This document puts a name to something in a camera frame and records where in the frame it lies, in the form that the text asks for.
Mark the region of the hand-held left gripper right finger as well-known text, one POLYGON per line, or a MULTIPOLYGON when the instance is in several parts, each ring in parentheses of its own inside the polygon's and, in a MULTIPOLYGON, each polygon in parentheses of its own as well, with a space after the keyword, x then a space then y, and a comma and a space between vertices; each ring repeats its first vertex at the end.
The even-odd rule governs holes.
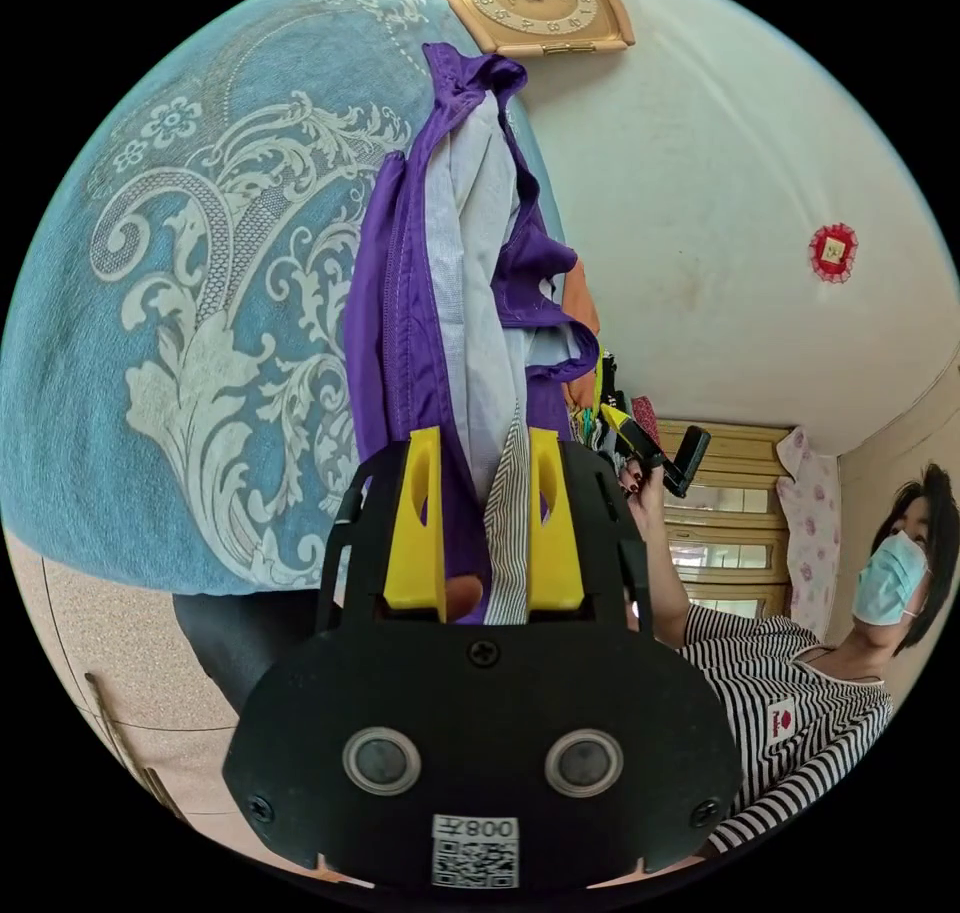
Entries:
POLYGON ((527 611, 573 613, 583 602, 577 541, 560 447, 552 430, 532 428, 527 611))

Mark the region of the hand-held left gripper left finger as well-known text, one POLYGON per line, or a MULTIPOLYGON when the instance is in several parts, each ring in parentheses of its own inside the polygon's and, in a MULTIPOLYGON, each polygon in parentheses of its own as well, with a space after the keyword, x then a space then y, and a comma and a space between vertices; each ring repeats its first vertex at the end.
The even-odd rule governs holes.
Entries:
POLYGON ((406 444, 383 596, 393 612, 447 619, 441 437, 413 431, 406 444))

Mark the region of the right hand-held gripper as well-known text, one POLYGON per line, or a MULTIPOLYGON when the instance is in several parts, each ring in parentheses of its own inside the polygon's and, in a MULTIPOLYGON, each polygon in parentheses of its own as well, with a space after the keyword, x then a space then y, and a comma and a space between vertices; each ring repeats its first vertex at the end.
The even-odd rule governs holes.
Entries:
POLYGON ((652 472, 668 464, 669 459, 662 448, 632 415, 606 403, 601 405, 600 411, 608 426, 620 435, 629 457, 643 472, 652 472))

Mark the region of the person's right hand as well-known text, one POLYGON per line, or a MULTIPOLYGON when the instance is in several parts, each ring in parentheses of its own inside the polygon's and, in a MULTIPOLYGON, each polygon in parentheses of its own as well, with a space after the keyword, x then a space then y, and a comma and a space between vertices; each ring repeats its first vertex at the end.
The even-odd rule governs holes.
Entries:
POLYGON ((630 459, 622 467, 619 479, 638 529, 644 533, 662 528, 665 524, 663 468, 645 467, 638 460, 630 459))

